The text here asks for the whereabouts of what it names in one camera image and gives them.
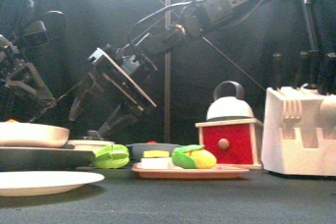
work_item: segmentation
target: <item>kettle handle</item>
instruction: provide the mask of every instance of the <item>kettle handle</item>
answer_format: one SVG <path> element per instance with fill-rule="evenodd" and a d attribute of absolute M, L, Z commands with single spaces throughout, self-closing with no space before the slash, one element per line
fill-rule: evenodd
<path fill-rule="evenodd" d="M 242 88 L 242 86 L 237 82 L 233 82 L 233 81 L 225 81 L 225 82 L 220 83 L 216 86 L 214 91 L 213 91 L 213 100 L 220 99 L 218 93 L 220 93 L 222 87 L 226 84 L 233 84 L 234 85 L 234 88 L 236 88 L 236 99 L 244 100 L 244 88 Z"/>

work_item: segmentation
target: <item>tray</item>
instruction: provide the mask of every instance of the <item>tray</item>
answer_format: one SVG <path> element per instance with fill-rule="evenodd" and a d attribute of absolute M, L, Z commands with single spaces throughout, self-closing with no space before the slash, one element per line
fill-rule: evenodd
<path fill-rule="evenodd" d="M 73 169 L 88 166 L 93 159 L 89 150 L 0 147 L 0 172 Z"/>
<path fill-rule="evenodd" d="M 241 173 L 249 172 L 249 169 L 236 166 L 216 164 L 210 169 L 182 169 L 173 166 L 172 169 L 141 169 L 141 164 L 132 165 L 132 171 L 144 179 L 233 179 Z"/>

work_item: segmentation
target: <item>black tabletop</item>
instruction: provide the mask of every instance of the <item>black tabletop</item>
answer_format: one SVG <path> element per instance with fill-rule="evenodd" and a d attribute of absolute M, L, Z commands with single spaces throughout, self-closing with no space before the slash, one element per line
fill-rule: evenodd
<path fill-rule="evenodd" d="M 334 178 L 250 170 L 236 179 L 140 179 L 130 167 L 49 196 L 0 196 L 0 223 L 334 223 Z"/>

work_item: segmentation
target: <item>red cabinet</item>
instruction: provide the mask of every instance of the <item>red cabinet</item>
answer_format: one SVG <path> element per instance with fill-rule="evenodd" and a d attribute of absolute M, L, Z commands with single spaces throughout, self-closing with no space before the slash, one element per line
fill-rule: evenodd
<path fill-rule="evenodd" d="M 262 124 L 256 119 L 196 124 L 200 144 L 214 155 L 218 164 L 261 168 Z"/>

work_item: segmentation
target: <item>black plate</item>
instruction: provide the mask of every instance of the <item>black plate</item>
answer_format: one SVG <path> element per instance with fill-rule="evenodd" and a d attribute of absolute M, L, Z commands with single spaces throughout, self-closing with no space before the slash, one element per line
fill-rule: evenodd
<path fill-rule="evenodd" d="M 0 171 L 64 170 L 88 166 L 94 153 L 88 150 L 0 147 Z"/>

